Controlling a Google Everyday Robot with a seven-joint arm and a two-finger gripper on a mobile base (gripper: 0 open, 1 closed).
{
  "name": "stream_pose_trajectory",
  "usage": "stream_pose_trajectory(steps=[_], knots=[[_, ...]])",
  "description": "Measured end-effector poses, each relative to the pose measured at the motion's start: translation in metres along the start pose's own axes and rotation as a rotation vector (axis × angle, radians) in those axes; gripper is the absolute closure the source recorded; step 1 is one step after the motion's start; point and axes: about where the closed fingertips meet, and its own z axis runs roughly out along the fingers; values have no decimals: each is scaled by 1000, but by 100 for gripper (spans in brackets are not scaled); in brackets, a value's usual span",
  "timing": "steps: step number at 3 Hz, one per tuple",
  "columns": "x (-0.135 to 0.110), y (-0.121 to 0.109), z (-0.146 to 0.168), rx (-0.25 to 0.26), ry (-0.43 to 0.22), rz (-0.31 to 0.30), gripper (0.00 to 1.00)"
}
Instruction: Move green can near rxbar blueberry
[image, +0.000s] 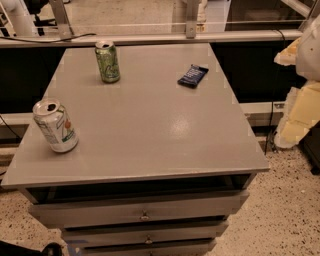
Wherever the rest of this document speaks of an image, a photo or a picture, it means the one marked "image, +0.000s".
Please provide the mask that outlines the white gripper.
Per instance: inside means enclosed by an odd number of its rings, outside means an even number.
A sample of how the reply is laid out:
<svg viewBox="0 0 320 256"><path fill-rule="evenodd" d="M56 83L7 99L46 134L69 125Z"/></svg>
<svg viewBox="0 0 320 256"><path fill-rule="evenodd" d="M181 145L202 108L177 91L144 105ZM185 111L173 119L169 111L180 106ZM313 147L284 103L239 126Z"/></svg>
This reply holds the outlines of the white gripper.
<svg viewBox="0 0 320 256"><path fill-rule="evenodd" d="M292 87L287 95L283 117L279 121L274 143L280 148L297 145L320 121L320 15L297 38L279 52L274 62L295 65L298 75L307 80L298 89Z"/></svg>

